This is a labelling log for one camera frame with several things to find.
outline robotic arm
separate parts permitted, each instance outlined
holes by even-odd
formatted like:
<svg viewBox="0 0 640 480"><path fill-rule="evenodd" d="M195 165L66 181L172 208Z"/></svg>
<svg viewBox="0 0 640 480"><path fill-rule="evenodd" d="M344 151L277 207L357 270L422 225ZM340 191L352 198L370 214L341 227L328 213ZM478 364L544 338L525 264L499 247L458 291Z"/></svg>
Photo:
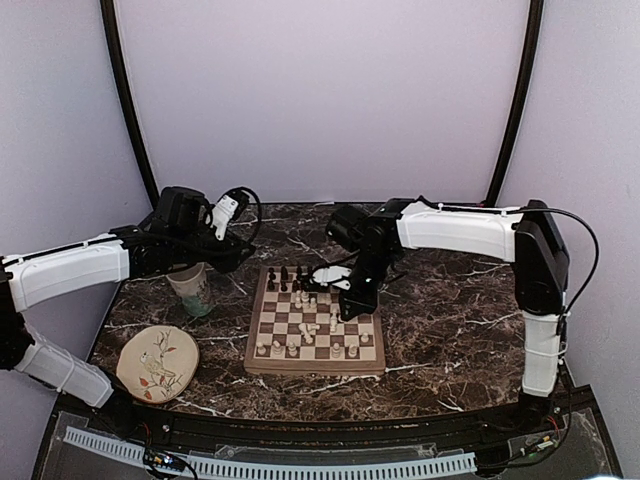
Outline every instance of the robotic arm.
<svg viewBox="0 0 640 480"><path fill-rule="evenodd" d="M569 255L547 206L489 210L392 199L368 215L347 205L331 217L326 234L357 255L353 269L329 265L312 283L340 288L344 321L373 313L387 270L406 250L440 248L499 258L512 265L515 296L526 328L522 393L548 397L564 343Z"/></svg>
<svg viewBox="0 0 640 480"><path fill-rule="evenodd" d="M255 197L251 190L239 187L213 205L200 192L168 187L155 211L139 226L116 228L53 250L3 258L0 369L26 373L91 407L113 404L117 379L33 328L27 329L22 312L91 285L171 273L198 262L207 262L221 273L236 270L255 251L251 245L255 234L245 241L227 230L228 223L249 204L247 193Z"/></svg>

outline white grille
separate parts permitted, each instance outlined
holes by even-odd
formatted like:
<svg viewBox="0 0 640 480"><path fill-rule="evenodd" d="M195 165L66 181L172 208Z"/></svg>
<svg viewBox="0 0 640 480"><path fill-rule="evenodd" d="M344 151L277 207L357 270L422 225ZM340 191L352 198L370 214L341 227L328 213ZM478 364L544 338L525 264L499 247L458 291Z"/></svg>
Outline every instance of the white grille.
<svg viewBox="0 0 640 480"><path fill-rule="evenodd" d="M64 441L122 463L143 466L144 448L139 445L74 427L67 428ZM473 453L409 462L344 466L267 465L215 460L197 455L180 456L191 464L199 478L211 480L422 480L477 470Z"/></svg>

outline marble table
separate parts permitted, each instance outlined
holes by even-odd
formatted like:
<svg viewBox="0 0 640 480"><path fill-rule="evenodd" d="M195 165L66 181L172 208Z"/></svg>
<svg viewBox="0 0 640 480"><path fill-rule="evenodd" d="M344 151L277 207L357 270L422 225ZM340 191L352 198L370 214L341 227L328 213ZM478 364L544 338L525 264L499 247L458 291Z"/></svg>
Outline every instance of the marble table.
<svg viewBox="0 0 640 480"><path fill-rule="evenodd" d="M361 205L373 211L374 205ZM215 307L189 317L164 277L122 286L91 363L115 372L124 344L150 325L175 325L200 347L189 387L160 408L202 415L289 421L410 418L515 402L524 323L509 265L442 250L410 252L407 276L380 292L387 372L380 377L251 375L243 369L254 292L262 265L317 265L346 252L327 240L335 205L264 207L257 253L229 275L208 272ZM255 216L233 227L248 236Z"/></svg>

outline white wall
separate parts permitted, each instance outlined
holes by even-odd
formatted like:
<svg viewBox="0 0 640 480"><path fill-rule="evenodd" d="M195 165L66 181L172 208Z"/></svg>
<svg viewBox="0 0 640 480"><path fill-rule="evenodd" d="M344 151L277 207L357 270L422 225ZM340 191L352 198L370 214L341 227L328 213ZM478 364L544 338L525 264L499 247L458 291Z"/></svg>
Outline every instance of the white wall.
<svg viewBox="0 0 640 480"><path fill-rule="evenodd" d="M591 383L625 474L640 478L640 3L547 2L502 204L543 198L583 216L602 243L570 318L571 370ZM593 249L561 223L575 288Z"/></svg>
<svg viewBox="0 0 640 480"><path fill-rule="evenodd" d="M161 186L484 198L528 0L117 3Z"/></svg>
<svg viewBox="0 0 640 480"><path fill-rule="evenodd" d="M98 1L0 2L0 253L28 253L149 211L112 79ZM26 319L85 357L114 286ZM56 396L0 372L0 475L30 478Z"/></svg>

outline white cup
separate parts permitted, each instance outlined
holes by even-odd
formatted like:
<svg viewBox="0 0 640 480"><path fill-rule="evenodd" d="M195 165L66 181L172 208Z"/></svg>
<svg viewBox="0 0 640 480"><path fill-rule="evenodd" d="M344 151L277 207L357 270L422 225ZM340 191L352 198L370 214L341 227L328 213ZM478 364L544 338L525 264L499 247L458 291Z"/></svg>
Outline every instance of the white cup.
<svg viewBox="0 0 640 480"><path fill-rule="evenodd" d="M170 273L167 280L182 299L182 305L189 315L203 317L213 308L204 263L198 263L182 272Z"/></svg>

